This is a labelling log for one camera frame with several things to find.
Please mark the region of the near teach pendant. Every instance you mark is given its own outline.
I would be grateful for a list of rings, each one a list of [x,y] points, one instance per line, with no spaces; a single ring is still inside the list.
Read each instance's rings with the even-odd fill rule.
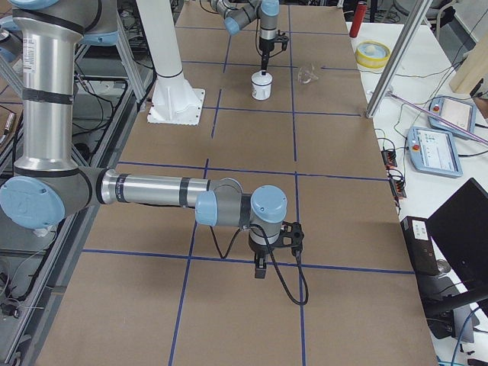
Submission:
[[[407,145],[411,162],[419,172],[451,178],[463,175],[452,133],[411,127]]]

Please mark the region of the white enamel mug lid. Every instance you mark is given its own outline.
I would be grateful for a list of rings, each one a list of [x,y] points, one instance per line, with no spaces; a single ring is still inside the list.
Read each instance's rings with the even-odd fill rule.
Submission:
[[[252,84],[260,87],[270,85],[272,83],[272,80],[272,75],[268,72],[263,74],[261,71],[258,71],[255,72],[251,77]]]

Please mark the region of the teach pendant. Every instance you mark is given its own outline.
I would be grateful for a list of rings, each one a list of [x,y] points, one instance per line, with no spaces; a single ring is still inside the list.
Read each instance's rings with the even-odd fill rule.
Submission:
[[[411,162],[419,172],[451,178],[463,175],[452,133],[411,127],[407,145]]]
[[[468,135],[465,133],[466,131],[470,133],[474,132],[476,116],[475,107],[472,103],[449,96],[439,95],[430,102],[429,110],[460,127],[463,130],[463,133],[447,126],[440,120],[429,117],[429,123],[432,128],[447,130],[454,135],[465,139],[468,138]]]

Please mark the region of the aluminium frame post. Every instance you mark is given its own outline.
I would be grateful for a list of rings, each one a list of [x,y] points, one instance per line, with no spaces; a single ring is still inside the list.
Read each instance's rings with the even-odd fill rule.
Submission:
[[[397,73],[402,58],[413,41],[413,38],[416,35],[416,32],[431,4],[432,0],[418,0],[414,4],[412,12],[407,18],[406,23],[403,25],[399,38],[395,43],[390,58],[387,61],[384,71],[382,72],[377,86],[374,89],[373,95],[368,103],[365,111],[365,116],[367,118],[372,118],[375,115],[380,103],[387,95],[388,88],[390,87],[390,84]]]

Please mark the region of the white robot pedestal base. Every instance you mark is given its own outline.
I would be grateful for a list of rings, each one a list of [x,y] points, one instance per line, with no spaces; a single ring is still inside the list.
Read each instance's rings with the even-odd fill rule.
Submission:
[[[199,124],[205,90],[192,88],[185,78],[170,2],[140,0],[136,4],[157,74],[147,120],[152,124]]]

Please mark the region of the black laptop monitor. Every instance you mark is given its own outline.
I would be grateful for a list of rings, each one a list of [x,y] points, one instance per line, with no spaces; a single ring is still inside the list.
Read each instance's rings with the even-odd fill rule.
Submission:
[[[468,179],[427,220],[427,229],[462,281],[487,282],[487,192]]]

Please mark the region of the black connector block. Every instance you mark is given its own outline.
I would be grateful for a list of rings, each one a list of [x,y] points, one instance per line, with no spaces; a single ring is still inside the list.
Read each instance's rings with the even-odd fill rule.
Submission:
[[[397,199],[406,198],[404,178],[397,175],[393,175],[389,177],[389,183],[390,183],[390,189],[395,198]]]
[[[397,167],[397,152],[395,149],[382,149],[381,156],[386,169]]]

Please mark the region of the wooden board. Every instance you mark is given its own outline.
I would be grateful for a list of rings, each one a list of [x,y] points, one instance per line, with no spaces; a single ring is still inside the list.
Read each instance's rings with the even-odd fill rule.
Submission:
[[[487,74],[487,49],[488,35],[485,34],[449,82],[454,93],[469,94]]]

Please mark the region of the red cylinder bottle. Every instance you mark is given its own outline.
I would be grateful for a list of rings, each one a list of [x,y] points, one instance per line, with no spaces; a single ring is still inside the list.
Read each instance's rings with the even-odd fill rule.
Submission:
[[[366,1],[359,1],[357,3],[352,25],[349,30],[350,38],[356,38],[358,36],[367,9],[368,9],[368,4]]]

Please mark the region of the white enamel mug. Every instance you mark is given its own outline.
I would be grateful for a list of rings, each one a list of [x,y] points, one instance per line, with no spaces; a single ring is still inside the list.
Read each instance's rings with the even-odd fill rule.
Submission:
[[[258,101],[264,101],[271,96],[271,85],[260,87],[252,84],[252,97]]]

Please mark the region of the black computer box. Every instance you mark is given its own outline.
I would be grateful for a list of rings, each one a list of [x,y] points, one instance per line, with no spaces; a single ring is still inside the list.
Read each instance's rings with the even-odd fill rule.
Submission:
[[[406,216],[401,221],[401,227],[421,297],[438,298],[436,292],[441,272],[435,257],[432,237],[426,227],[426,219]]]

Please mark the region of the far teach pendant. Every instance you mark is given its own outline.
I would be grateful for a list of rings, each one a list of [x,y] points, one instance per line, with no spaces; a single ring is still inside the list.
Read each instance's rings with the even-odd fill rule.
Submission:
[[[468,135],[465,133],[466,131],[470,133],[474,132],[476,116],[475,107],[472,103],[449,96],[439,95],[430,102],[429,110],[460,127],[463,130],[463,133],[447,126],[440,120],[429,117],[429,123],[432,128],[447,130],[454,135],[465,139],[468,138]]]

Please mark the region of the clear glass funnel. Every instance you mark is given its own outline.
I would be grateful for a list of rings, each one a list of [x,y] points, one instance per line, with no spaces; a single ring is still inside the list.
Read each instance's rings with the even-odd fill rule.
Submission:
[[[310,84],[311,82],[316,82],[318,80],[319,80],[319,76],[315,73],[315,67],[313,64],[301,66],[298,69],[297,81],[301,85],[307,85]]]

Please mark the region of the yellow tape roll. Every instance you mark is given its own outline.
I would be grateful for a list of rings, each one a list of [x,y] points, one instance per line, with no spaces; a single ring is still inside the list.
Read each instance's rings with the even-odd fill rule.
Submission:
[[[355,59],[358,65],[369,69],[382,69],[390,58],[390,48],[373,40],[367,40],[357,45]]]

